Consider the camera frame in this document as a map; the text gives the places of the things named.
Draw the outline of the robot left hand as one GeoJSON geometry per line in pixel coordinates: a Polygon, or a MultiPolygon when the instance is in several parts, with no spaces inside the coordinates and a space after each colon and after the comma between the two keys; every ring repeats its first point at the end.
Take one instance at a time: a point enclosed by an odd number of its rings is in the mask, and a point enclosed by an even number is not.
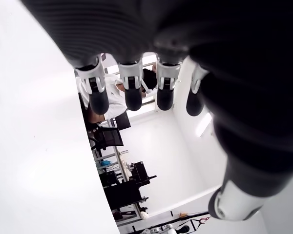
{"type": "Polygon", "coordinates": [[[206,106],[228,156],[209,214],[252,217],[293,178],[293,0],[25,0],[80,76],[91,110],[108,111],[102,53],[116,60],[128,109],[141,108],[142,55],[157,55],[168,110],[185,57],[196,67],[187,113],[206,106]]]}

